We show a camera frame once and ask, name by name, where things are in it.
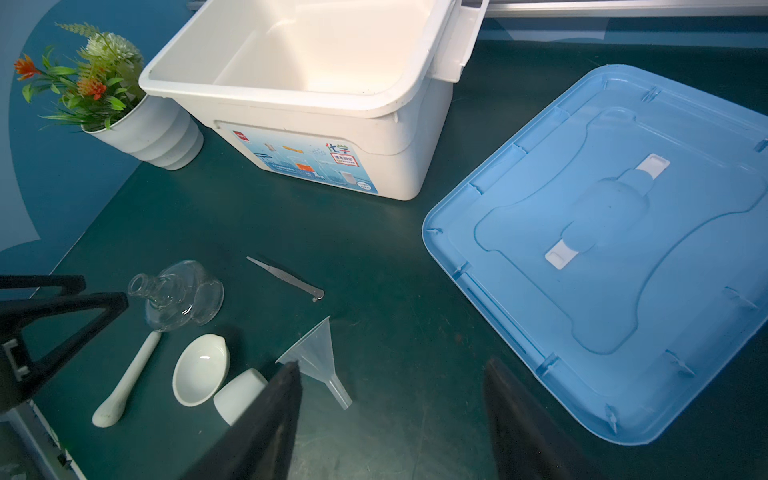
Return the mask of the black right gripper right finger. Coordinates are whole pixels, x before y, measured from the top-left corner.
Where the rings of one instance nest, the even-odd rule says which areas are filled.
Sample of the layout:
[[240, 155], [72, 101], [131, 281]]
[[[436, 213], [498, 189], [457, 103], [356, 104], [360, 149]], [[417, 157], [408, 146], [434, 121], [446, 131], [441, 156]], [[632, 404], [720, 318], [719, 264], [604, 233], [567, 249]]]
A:
[[483, 394], [500, 479], [603, 479], [497, 358], [485, 366]]

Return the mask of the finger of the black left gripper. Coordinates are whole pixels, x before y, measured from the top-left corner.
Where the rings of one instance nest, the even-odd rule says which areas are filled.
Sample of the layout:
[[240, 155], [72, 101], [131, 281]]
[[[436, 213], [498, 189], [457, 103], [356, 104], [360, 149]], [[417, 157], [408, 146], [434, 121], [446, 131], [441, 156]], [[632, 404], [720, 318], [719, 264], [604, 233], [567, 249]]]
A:
[[123, 292], [88, 293], [81, 275], [3, 275], [3, 290], [55, 292], [1, 302], [1, 412], [22, 405], [128, 308]]

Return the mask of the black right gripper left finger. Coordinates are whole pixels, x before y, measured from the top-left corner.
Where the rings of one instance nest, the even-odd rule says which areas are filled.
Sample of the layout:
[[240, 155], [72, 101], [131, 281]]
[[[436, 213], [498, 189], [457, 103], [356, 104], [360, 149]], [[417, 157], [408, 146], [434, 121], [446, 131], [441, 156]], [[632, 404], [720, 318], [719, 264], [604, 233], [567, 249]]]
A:
[[284, 365], [185, 479], [288, 477], [302, 400], [297, 362]]

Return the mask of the small white cup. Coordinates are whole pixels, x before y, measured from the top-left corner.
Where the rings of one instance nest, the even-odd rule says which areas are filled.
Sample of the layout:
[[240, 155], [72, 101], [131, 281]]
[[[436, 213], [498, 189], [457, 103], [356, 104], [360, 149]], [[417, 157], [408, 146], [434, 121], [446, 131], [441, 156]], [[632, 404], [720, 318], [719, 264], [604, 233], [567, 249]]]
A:
[[214, 406], [222, 419], [232, 426], [266, 386], [264, 376], [255, 368], [249, 368], [214, 395]]

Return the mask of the white pestle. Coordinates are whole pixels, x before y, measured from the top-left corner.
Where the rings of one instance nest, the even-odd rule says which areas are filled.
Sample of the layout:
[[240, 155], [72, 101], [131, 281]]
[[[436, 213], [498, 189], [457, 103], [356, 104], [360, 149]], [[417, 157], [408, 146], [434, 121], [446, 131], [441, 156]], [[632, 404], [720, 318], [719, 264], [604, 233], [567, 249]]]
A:
[[92, 416], [92, 424], [94, 426], [108, 428], [120, 420], [125, 411], [128, 398], [158, 345], [160, 338], [161, 333], [157, 331], [152, 331], [147, 336], [114, 390], [94, 412]]

